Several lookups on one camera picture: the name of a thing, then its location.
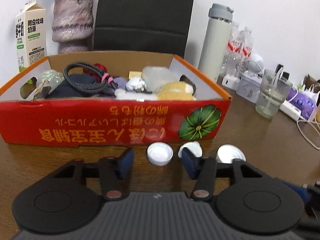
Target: wooden table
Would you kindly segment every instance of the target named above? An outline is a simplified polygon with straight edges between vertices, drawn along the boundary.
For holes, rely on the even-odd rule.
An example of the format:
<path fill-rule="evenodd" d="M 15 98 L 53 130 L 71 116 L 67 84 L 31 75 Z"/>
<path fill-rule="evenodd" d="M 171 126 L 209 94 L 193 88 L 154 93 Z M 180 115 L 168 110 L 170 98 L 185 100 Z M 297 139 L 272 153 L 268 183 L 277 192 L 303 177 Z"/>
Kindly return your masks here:
<path fill-rule="evenodd" d="M 247 162 L 271 176 L 298 185 L 320 179 L 320 152 L 300 135 L 293 120 L 278 112 L 271 122 L 256 113 L 254 104 L 230 93 L 234 98 L 216 138 L 201 142 L 204 155 L 215 156 L 221 145 L 233 144 L 244 152 Z M 305 125 L 303 130 L 320 145 L 311 127 Z M 180 145 L 172 147 L 177 150 Z M 120 155 L 125 147 L 53 148 L 0 142 L 0 149 L 0 239 L 10 239 L 18 230 L 11 203 L 20 191 L 73 158 L 96 162 Z M 156 167 L 146 159 L 145 147 L 134 149 L 131 180 L 124 181 L 130 190 L 191 192 L 195 182 L 188 178 L 177 155 L 167 166 Z M 99 192 L 97 179 L 88 179 L 88 186 Z M 217 179 L 215 192 L 227 186 L 228 180 Z"/>

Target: water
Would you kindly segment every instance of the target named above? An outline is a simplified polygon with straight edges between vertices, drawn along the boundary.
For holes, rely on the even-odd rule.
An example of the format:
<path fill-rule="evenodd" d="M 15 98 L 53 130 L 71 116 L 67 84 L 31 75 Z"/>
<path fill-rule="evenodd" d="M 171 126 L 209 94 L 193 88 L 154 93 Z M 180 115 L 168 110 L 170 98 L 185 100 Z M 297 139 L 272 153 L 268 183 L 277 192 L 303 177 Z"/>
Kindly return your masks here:
<path fill-rule="evenodd" d="M 272 119 L 279 110 L 285 98 L 274 90 L 260 91 L 256 103 L 256 111 L 262 116 Z"/>

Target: plastic water bottle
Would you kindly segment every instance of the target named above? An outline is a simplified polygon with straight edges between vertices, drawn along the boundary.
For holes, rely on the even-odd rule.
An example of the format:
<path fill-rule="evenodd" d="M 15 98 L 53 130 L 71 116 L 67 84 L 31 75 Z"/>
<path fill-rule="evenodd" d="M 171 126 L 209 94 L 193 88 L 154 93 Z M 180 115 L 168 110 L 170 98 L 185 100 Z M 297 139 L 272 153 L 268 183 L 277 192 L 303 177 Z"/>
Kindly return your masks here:
<path fill-rule="evenodd" d="M 231 31 L 233 10 L 214 3 L 209 10 L 209 22 L 204 38 L 199 70 L 217 81 Z"/>
<path fill-rule="evenodd" d="M 226 53 L 223 58 L 220 76 L 225 76 L 226 74 L 233 74 L 236 69 L 236 64 L 241 60 L 241 44 L 242 37 L 239 31 L 239 23 L 233 21 L 231 23 L 231 32 L 229 36 L 229 42 L 227 44 Z"/>
<path fill-rule="evenodd" d="M 251 31 L 252 30 L 246 26 L 244 27 L 244 30 L 240 32 L 243 43 L 241 54 L 245 57 L 245 59 L 250 57 L 253 47 L 253 38 L 251 35 Z"/>

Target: red knitted item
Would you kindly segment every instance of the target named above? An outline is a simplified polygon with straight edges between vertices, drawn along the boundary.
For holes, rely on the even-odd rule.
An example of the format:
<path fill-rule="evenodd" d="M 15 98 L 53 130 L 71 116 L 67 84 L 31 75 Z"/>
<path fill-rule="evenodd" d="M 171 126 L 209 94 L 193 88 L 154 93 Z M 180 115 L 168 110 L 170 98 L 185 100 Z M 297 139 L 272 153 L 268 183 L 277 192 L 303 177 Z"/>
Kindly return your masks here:
<path fill-rule="evenodd" d="M 107 72 L 107 68 L 106 68 L 104 65 L 101 65 L 101 64 L 99 64 L 99 63 L 95 63 L 94 65 L 95 65 L 96 67 L 104 70 L 105 72 Z M 93 76 L 98 82 L 101 82 L 101 77 L 99 77 L 98 75 L 96 75 L 96 74 L 93 73 L 92 71 L 87 70 L 87 69 L 83 69 L 83 73 L 89 74 L 89 75 Z"/>

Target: bottle cap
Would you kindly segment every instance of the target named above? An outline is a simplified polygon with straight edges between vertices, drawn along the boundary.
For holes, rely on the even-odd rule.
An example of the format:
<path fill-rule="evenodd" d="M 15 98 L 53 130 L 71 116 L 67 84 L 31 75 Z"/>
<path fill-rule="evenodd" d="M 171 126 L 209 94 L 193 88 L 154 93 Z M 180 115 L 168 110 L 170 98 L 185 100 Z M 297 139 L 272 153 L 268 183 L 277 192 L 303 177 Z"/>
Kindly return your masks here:
<path fill-rule="evenodd" d="M 172 148 L 163 142 L 152 143 L 147 149 L 148 160 L 156 166 L 167 165 L 172 156 Z"/>
<path fill-rule="evenodd" d="M 245 161 L 244 153 L 238 147 L 231 144 L 225 144 L 218 149 L 216 157 L 218 163 L 232 163 L 233 159 Z"/>
<path fill-rule="evenodd" d="M 178 152 L 178 157 L 181 159 L 182 158 L 182 149 L 186 147 L 188 148 L 194 156 L 196 157 L 201 157 L 202 156 L 202 148 L 200 146 L 200 143 L 198 142 L 187 142 L 184 145 L 180 147 L 180 150 Z"/>
<path fill-rule="evenodd" d="M 233 10 L 230 7 L 214 3 L 209 10 L 210 18 L 221 18 L 232 22 Z"/>

